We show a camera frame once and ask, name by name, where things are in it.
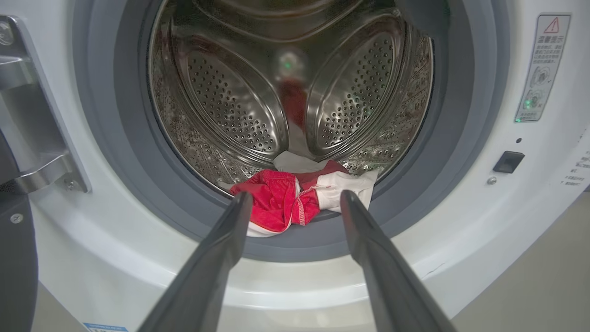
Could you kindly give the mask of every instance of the machine door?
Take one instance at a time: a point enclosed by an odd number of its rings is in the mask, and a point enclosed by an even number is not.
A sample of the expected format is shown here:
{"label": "machine door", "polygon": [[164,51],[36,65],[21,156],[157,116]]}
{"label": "machine door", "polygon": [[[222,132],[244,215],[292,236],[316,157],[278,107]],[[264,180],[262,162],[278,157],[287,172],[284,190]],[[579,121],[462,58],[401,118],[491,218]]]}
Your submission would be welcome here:
{"label": "machine door", "polygon": [[87,191],[56,124],[15,17],[0,15],[0,321],[30,331],[37,299],[37,248],[28,195],[49,185]]}

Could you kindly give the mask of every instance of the stainless steel drum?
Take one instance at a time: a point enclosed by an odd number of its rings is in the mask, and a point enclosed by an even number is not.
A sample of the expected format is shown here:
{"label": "stainless steel drum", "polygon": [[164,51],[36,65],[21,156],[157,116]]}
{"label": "stainless steel drum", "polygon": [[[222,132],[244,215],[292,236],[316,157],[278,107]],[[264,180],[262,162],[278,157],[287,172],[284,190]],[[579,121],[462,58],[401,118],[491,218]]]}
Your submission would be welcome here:
{"label": "stainless steel drum", "polygon": [[286,150],[384,175],[420,129],[431,42],[392,2],[162,8],[149,54],[155,109],[179,157],[214,186],[272,168]]}

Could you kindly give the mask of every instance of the front-load washing machine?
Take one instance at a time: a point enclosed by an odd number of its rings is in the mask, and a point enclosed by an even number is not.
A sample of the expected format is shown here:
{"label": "front-load washing machine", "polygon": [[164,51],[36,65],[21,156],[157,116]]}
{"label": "front-load washing machine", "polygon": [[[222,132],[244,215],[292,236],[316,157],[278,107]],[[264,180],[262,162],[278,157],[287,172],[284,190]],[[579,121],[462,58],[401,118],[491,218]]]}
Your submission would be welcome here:
{"label": "front-load washing machine", "polygon": [[[135,331],[229,205],[223,184],[283,151],[378,170],[369,212],[449,317],[590,184],[583,0],[19,0],[0,14],[14,159],[0,190],[31,211],[3,216],[34,223],[40,281],[91,331]],[[218,329],[374,330],[340,214],[249,237]]]}

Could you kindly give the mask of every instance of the white cloth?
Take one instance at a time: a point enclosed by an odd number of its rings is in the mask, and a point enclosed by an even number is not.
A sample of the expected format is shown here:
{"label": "white cloth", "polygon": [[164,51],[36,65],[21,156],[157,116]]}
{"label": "white cloth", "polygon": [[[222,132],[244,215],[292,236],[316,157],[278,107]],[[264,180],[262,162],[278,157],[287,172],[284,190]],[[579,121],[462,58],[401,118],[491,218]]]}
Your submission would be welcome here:
{"label": "white cloth", "polygon": [[[311,173],[324,169],[328,160],[315,162],[306,157],[285,151],[274,159],[274,167],[277,171],[293,174]],[[379,170],[368,171],[361,176],[334,172],[320,175],[317,178],[317,200],[320,210],[342,212],[340,210],[340,194],[343,190],[354,192],[368,209],[373,195],[373,188],[377,181]]]}
{"label": "white cloth", "polygon": [[342,194],[343,190],[354,192],[365,208],[368,209],[377,175],[379,175],[378,170],[368,171],[360,177],[343,172],[320,175],[317,178],[316,188],[320,210],[342,212],[340,209],[340,194]]}

